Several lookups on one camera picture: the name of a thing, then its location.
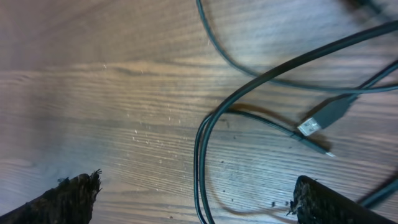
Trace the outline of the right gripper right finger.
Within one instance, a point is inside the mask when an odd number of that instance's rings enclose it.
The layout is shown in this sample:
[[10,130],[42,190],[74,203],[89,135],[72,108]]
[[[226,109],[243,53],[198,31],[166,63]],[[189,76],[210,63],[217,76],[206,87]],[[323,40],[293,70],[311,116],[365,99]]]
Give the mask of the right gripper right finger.
[[298,177],[290,214],[300,224],[396,224],[310,177]]

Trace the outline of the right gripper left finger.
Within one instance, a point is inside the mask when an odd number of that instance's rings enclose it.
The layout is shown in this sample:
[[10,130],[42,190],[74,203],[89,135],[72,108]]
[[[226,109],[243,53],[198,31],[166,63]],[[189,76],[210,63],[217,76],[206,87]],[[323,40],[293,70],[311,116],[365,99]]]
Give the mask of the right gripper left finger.
[[101,191],[98,169],[65,178],[58,186],[1,216],[1,224],[89,224]]

